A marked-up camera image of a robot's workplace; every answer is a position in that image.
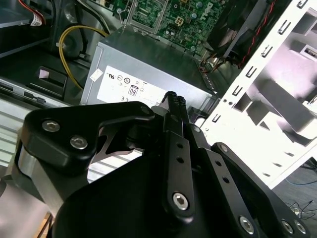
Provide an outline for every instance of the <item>capacitor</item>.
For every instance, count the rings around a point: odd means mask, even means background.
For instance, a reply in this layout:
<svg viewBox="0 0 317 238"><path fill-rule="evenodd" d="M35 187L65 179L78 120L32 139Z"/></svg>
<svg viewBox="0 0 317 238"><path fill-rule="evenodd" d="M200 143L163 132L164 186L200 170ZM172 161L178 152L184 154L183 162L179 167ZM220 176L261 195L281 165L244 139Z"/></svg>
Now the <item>capacitor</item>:
<svg viewBox="0 0 317 238"><path fill-rule="evenodd" d="M192 19L196 19L196 18L197 18L197 14L196 14L196 13L192 13L192 14L190 15L190 17L191 17Z"/></svg>
<svg viewBox="0 0 317 238"><path fill-rule="evenodd" d="M197 8L202 8L203 7L203 3L201 1L199 1L198 3L196 3L196 7Z"/></svg>

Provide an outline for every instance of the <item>black plastic part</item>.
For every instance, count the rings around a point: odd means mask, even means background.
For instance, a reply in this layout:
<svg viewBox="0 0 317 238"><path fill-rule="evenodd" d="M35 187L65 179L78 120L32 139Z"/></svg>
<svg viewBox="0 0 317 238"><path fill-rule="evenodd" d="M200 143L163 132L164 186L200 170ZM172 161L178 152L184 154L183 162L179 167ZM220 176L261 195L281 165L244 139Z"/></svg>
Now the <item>black plastic part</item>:
<svg viewBox="0 0 317 238"><path fill-rule="evenodd" d="M148 114L141 107L148 109ZM75 175L85 171L97 151L99 130L120 123L127 127L141 121L150 121L154 113L140 102L101 104L58 109L38 110L29 113L24 121L21 141L26 151L64 174ZM60 130L48 132L42 128L46 120L59 123ZM88 142L83 149L70 144L74 136Z"/></svg>
<svg viewBox="0 0 317 238"><path fill-rule="evenodd" d="M64 100L65 89L67 85L67 75L44 66L39 68L38 74L40 73L40 70L48 72L49 77L40 78L38 75L39 79L35 83L30 83L28 87L59 100Z"/></svg>
<svg viewBox="0 0 317 238"><path fill-rule="evenodd" d="M77 191L58 212L53 238L235 237L213 183L198 172L194 220L174 229L161 206L162 169L157 156L140 157Z"/></svg>
<svg viewBox="0 0 317 238"><path fill-rule="evenodd" d="M221 149L222 146L225 146L228 151L224 152ZM299 219L299 217L297 217L295 213L293 213L227 145L216 143L211 149L223 157L241 195L249 205L248 208L251 211L252 216L257 217L261 229L268 237L310 237L310 232L304 222L301 221L301 219ZM285 220L290 224L294 230L293 234L286 231L282 224L282 220ZM305 234L297 229L294 221L302 224L306 230Z"/></svg>
<svg viewBox="0 0 317 238"><path fill-rule="evenodd" d="M38 158L65 201L55 220L54 238L310 237L305 224L228 146L210 147L198 127L184 123L184 105L175 93L167 93L165 99L169 112L164 118L139 102L27 116L23 146ZM42 128L48 119L60 124L57 132ZM74 135L84 137L87 148L73 148ZM109 156L137 146L144 149L142 157L88 184L86 168L97 152ZM186 197L188 206L173 201L176 192ZM241 225L241 216L252 224L251 233ZM292 234L282 221L290 224Z"/></svg>

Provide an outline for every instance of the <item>black cable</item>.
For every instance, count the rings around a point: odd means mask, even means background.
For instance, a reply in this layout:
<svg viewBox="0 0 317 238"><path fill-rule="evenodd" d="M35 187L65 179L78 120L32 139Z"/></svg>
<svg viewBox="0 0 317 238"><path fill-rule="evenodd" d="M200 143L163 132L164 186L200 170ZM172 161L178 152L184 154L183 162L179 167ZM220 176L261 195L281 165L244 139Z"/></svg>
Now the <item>black cable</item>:
<svg viewBox="0 0 317 238"><path fill-rule="evenodd" d="M313 200L312 201L310 201L303 209L302 209L302 211L301 211L301 217L302 217L302 214L303 214L303 211L305 210L305 208L307 208L309 205L311 205L313 203Z"/></svg>
<svg viewBox="0 0 317 238"><path fill-rule="evenodd" d="M53 220L53 216L50 214L49 218L46 220L46 222L45 222L44 226L42 227L42 229L41 229L39 235L37 236L37 238L41 238L41 236L43 235L46 227L48 226L48 224L50 222L52 222L52 220Z"/></svg>
<svg viewBox="0 0 317 238"><path fill-rule="evenodd" d="M291 185L296 185L296 186L305 186L305 185L310 185L310 184L313 184L313 183L316 183L317 180L315 181L312 181L312 182L308 182L308 183L293 183L293 182L290 182L289 180L285 179L285 181L287 181L289 184Z"/></svg>
<svg viewBox="0 0 317 238"><path fill-rule="evenodd" d="M103 23L103 21L101 21L101 19L99 18L98 15L96 15L93 11L91 11L89 8L83 6L82 4L80 4L78 2L78 0L74 0L78 3L78 6L83 9L84 11L88 12L90 15L92 15L101 25L101 27L103 28L104 32L106 32L107 34L110 34L110 32L107 29L107 26Z"/></svg>
<svg viewBox="0 0 317 238"><path fill-rule="evenodd" d="M76 0L73 0L73 1L74 1L74 5L75 5L75 15L76 15L77 23L78 23L78 25L83 25L83 23L81 22L81 17L79 14L79 6L77 4L77 1ZM79 28L79 31L80 31L80 35L81 35L81 38L83 41L83 49L79 54L85 54L87 51L87 47L88 47L88 40L87 40L86 34L84 32L84 29Z"/></svg>
<svg viewBox="0 0 317 238"><path fill-rule="evenodd" d="M315 221L317 221L317 219L313 218L313 216L316 215L316 213L308 213L308 212L314 212L314 211L317 211L317 209L314 209L314 210L308 210L308 211L305 211L305 208L307 208L309 205L311 205L314 201L311 200L310 202L308 202L308 204L302 209L301 206L298 204L298 202L294 202L292 205L290 205L288 208L291 208L293 207L295 204L298 206L298 209L301 211L300 213L300 219L302 220L308 220L308 219L313 219ZM309 217L303 217L303 213L306 213L307 215L311 215Z"/></svg>
<svg viewBox="0 0 317 238"><path fill-rule="evenodd" d="M53 9L53 19L51 24L51 27L53 27L56 22L56 4L55 4L55 0L50 0L50 2L52 4L52 9Z"/></svg>

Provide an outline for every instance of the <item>white metal frame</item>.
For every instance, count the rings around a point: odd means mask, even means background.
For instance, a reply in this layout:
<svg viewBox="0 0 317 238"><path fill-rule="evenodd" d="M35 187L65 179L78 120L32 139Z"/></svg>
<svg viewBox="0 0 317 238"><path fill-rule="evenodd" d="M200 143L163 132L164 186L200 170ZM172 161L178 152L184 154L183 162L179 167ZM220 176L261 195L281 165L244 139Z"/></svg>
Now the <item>white metal frame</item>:
<svg viewBox="0 0 317 238"><path fill-rule="evenodd" d="M232 83L219 105L201 126L201 129L210 144L215 143L215 138L228 138L228 141L231 142L234 142L234 140L249 139L243 138L243 130L238 128L239 122L235 120L239 120L239 117L237 113L234 112L235 110L233 110L233 107L254 83L261 71L272 59L273 55L281 47L283 42L290 35L296 24L301 20L309 8L317 9L317 1L293 0L289 4L285 12L274 25L273 29L264 39L262 44L256 50L252 58L240 72L235 81ZM215 133L222 133L224 130L227 130L225 136L215 135ZM263 140L261 141L261 138L253 139L259 140L258 143L263 142ZM270 143L261 144L263 147L263 152L265 150L265 146L269 144ZM252 147L246 144L244 150L252 150ZM272 189L296 169L298 169L310 157L317 156L317 139L312 141L306 148L304 148L300 155L295 155L292 158L288 158L289 161L283 164L283 167L281 168L272 166L274 158L267 158L267 161L264 161L263 159L261 161L261 159L257 158L257 155L261 153L261 151L254 151L252 153L254 154L253 159L256 161L255 163L251 161L251 157L247 158L240 156L240 158ZM272 153L271 157L278 157L280 155L282 155L282 153L279 153L279 155ZM276 158L276 160L286 161L283 156ZM270 172L270 178L263 176L265 171Z"/></svg>
<svg viewBox="0 0 317 238"><path fill-rule="evenodd" d="M287 36L292 32L296 24L310 7L316 5L316 0L293 0L289 4L270 33L229 87L219 105L205 121L202 126L204 131L221 118L223 111L233 108L238 103L243 94L247 92L260 72L272 59L278 48L283 44Z"/></svg>

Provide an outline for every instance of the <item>mounting hole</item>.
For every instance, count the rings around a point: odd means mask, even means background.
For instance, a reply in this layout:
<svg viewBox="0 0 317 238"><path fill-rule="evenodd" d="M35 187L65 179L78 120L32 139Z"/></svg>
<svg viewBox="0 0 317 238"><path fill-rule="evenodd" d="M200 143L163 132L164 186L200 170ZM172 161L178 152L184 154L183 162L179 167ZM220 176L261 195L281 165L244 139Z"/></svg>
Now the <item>mounting hole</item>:
<svg viewBox="0 0 317 238"><path fill-rule="evenodd" d="M229 179L228 179L227 177L222 177L222 179L223 179L223 181L224 181L225 183L230 183L230 182L229 182Z"/></svg>
<svg viewBox="0 0 317 238"><path fill-rule="evenodd" d="M178 161L178 162L180 162L181 164L183 164L183 163L184 163L184 160L183 160L183 158L182 158L182 157L179 157L179 156L178 156L176 159L177 159L177 161Z"/></svg>
<svg viewBox="0 0 317 238"><path fill-rule="evenodd" d="M273 163L275 166L278 166L278 167L283 167L282 165L278 164L278 163Z"/></svg>

